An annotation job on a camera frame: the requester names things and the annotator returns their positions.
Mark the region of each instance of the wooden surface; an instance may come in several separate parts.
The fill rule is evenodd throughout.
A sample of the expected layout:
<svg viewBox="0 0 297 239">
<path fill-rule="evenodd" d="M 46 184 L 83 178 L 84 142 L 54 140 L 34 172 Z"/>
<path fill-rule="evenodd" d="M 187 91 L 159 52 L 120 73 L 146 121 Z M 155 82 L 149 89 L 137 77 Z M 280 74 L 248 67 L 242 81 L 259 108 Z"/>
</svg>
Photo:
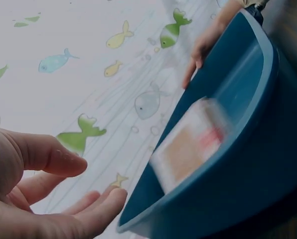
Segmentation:
<svg viewBox="0 0 297 239">
<path fill-rule="evenodd" d="M 263 28 L 297 71 L 297 0 L 270 0 Z"/>
<path fill-rule="evenodd" d="M 270 0 L 265 32 L 297 71 L 297 0 Z M 297 189 L 258 215 L 207 239 L 297 239 Z"/>
</svg>

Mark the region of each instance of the blue fish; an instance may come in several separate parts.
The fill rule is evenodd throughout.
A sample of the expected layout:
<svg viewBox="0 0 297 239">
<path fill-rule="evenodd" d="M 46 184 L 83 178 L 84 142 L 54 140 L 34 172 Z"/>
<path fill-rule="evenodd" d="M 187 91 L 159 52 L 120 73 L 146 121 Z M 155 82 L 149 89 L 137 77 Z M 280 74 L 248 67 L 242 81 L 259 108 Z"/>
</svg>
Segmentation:
<svg viewBox="0 0 297 239">
<path fill-rule="evenodd" d="M 158 111 L 161 96 L 169 96 L 167 92 L 160 91 L 156 83 L 152 82 L 150 86 L 153 90 L 140 94 L 134 102 L 135 110 L 142 120 L 147 120 Z"/>
<path fill-rule="evenodd" d="M 79 57 L 72 56 L 68 48 L 64 49 L 64 55 L 48 56 L 40 62 L 39 72 L 52 73 L 64 66 L 70 57 L 79 59 Z"/>
</svg>

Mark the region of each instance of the paper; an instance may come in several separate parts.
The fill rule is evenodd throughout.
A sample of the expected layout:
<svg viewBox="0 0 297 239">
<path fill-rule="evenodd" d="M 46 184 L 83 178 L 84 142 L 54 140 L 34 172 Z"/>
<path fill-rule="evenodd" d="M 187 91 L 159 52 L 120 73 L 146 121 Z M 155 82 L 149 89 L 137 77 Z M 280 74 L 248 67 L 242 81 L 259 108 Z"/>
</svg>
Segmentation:
<svg viewBox="0 0 297 239">
<path fill-rule="evenodd" d="M 151 156 L 167 194 L 205 163 L 229 133 L 226 114 L 214 99 L 194 102 Z"/>
<path fill-rule="evenodd" d="M 183 90 L 213 0 L 0 1 L 0 127 L 56 136 L 89 163 L 34 212 L 134 189 Z M 25 177 L 35 172 L 25 172 Z M 129 239 L 116 222 L 98 238 Z"/>
</svg>

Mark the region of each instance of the yellow fish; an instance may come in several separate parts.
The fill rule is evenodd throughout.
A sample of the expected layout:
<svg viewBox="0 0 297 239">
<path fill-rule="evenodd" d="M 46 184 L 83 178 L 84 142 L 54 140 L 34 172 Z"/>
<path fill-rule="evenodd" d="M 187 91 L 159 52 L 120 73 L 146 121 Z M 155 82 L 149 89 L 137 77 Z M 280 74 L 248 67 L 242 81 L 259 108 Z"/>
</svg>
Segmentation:
<svg viewBox="0 0 297 239">
<path fill-rule="evenodd" d="M 125 40 L 125 37 L 134 36 L 134 33 L 129 31 L 129 22 L 126 20 L 123 23 L 123 32 L 115 34 L 107 41 L 107 47 L 115 49 L 120 47 Z"/>
<path fill-rule="evenodd" d="M 107 68 L 105 68 L 104 76 L 105 77 L 114 76 L 118 72 L 121 65 L 123 65 L 123 63 L 121 61 L 117 60 L 113 65 L 108 66 Z"/>
<path fill-rule="evenodd" d="M 125 181 L 125 180 L 128 180 L 128 179 L 129 179 L 128 177 L 121 176 L 119 173 L 117 173 L 116 181 L 111 183 L 110 185 L 111 186 L 117 186 L 117 187 L 121 188 L 122 182 Z"/>
</svg>

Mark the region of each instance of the sleeve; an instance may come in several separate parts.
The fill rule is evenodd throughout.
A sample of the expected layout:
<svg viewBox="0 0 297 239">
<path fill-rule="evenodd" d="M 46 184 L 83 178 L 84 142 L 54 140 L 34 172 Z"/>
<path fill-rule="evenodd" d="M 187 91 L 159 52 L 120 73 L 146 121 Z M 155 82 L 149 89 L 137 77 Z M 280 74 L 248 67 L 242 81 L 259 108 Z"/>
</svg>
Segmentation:
<svg viewBox="0 0 297 239">
<path fill-rule="evenodd" d="M 248 7 L 255 3 L 260 3 L 262 0 L 236 0 L 239 2 L 243 7 Z"/>
</svg>

